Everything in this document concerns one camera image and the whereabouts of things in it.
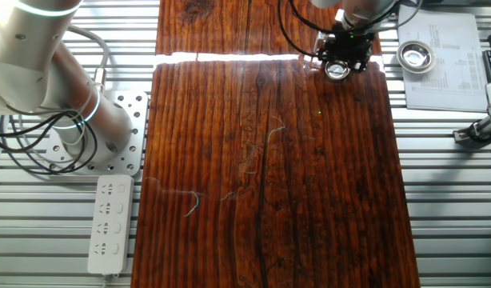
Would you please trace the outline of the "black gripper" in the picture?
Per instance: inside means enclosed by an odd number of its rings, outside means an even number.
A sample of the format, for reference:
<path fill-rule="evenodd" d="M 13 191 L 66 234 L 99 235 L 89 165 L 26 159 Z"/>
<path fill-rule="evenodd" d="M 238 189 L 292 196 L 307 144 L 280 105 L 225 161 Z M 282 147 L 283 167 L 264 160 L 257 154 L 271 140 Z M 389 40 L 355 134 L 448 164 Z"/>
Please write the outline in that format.
<path fill-rule="evenodd" d="M 323 44 L 314 51 L 313 60 L 317 68 L 323 68 L 328 62 L 337 59 L 348 61 L 350 70 L 355 74 L 366 70 L 376 34 L 320 33 L 320 36 Z"/>

